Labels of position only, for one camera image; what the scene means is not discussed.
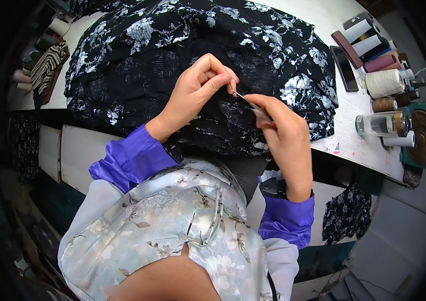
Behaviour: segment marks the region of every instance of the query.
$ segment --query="person's left hand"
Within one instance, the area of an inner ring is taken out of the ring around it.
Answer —
[[[154,139],[165,142],[190,122],[222,86],[228,85],[228,93],[233,94],[239,82],[233,70],[211,53],[205,54],[180,75],[168,103],[145,125],[146,130]]]

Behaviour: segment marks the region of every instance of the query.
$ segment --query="sticker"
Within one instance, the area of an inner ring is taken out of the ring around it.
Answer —
[[[323,151],[325,153],[339,154],[340,150],[339,137],[326,137],[323,139]]]

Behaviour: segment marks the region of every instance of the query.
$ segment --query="white button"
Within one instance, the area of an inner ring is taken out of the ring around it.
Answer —
[[[179,238],[181,241],[187,241],[188,240],[188,234],[186,234],[185,232],[181,232],[179,235]]]

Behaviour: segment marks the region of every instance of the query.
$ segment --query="hand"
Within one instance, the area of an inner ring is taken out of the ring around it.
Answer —
[[[216,91],[228,84],[228,93],[236,91],[240,80],[229,69],[207,53],[186,69],[176,81],[171,97],[162,110],[145,125],[151,137],[163,143],[190,122]]]
[[[263,130],[276,164],[287,182],[288,200],[300,203],[310,197],[313,184],[310,131],[305,119],[274,97],[245,95],[251,103],[266,110],[276,127],[257,117],[256,127]]]

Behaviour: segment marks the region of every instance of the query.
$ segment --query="fan grille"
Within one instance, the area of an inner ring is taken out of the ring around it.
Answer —
[[[414,110],[411,118],[415,129],[416,144],[414,147],[408,147],[407,151],[416,163],[426,165],[426,112]]]

